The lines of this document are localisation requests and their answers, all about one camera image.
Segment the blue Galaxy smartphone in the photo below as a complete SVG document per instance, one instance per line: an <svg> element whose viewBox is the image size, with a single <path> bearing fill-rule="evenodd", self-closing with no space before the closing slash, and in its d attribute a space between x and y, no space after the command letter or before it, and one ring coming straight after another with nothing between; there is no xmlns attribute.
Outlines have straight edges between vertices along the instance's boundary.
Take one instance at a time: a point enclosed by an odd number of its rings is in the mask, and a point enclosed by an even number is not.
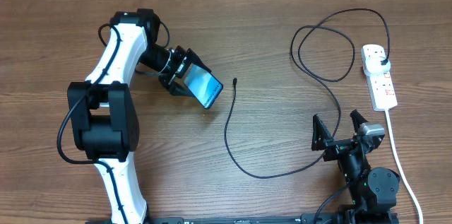
<svg viewBox="0 0 452 224"><path fill-rule="evenodd" d="M210 109L223 89L223 84L210 72L195 64L190 65L184 85L205 109Z"/></svg>

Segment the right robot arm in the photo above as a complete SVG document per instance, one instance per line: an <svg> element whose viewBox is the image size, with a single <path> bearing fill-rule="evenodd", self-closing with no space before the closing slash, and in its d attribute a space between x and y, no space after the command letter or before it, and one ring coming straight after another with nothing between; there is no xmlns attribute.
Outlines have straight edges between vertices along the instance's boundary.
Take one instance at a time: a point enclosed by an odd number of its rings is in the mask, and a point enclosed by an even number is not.
<svg viewBox="0 0 452 224"><path fill-rule="evenodd" d="M323 151L323 160L336 161L345 178L345 186L328 197L313 215L304 215L308 223L397 223L391 209L396 206L400 175L384 167L372 168L367 154L376 150L385 136L382 125L368 122L357 110L350 113L354 127L352 138L335 140L318 115L313 116L311 149ZM335 213L322 214L325 206L348 190L352 199Z"/></svg>

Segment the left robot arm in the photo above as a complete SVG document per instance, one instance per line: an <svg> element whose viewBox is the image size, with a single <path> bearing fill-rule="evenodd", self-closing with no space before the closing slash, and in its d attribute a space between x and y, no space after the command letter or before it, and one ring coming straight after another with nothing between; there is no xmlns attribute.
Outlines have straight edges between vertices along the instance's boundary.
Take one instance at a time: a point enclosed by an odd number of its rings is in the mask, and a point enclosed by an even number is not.
<svg viewBox="0 0 452 224"><path fill-rule="evenodd" d="M195 98L205 109L223 89L191 49L157 44L163 25L152 9L116 12L106 24L110 38L103 43L99 63L67 90L69 112L57 135L57 150L66 162L77 163L62 150L63 132L70 124L77 149L87 156L83 164L94 165L104 182L112 210L108 223L151 222L134 162L140 127L130 84L137 65L150 68L171 95Z"/></svg>

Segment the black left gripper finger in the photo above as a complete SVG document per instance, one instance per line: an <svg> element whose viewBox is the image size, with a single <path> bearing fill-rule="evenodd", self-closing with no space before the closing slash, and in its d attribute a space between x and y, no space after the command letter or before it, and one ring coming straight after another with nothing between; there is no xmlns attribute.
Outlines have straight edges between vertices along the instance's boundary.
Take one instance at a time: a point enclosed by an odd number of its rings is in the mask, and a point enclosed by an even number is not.
<svg viewBox="0 0 452 224"><path fill-rule="evenodd" d="M201 61L201 58L192 50L187 49L186 57L190 64L196 65L202 68L204 71L211 73L212 71Z"/></svg>
<svg viewBox="0 0 452 224"><path fill-rule="evenodd" d="M166 89L173 96L194 97L194 94L187 87L184 87L175 81L168 84Z"/></svg>

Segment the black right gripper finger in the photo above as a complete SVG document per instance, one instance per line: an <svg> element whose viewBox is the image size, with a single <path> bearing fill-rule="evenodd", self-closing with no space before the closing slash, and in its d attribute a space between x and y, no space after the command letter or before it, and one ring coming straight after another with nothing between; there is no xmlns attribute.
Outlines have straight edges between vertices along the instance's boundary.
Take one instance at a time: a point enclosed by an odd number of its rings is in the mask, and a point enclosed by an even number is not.
<svg viewBox="0 0 452 224"><path fill-rule="evenodd" d="M352 119L352 123L353 123L353 127L354 127L354 130L355 130L355 133L358 132L360 126L363 123L367 123L367 120L357 110L353 110L350 113L350 118Z"/></svg>
<svg viewBox="0 0 452 224"><path fill-rule="evenodd" d="M315 114L313 116L313 136L311 149L313 151L325 150L334 141L333 136L322 122L320 117Z"/></svg>

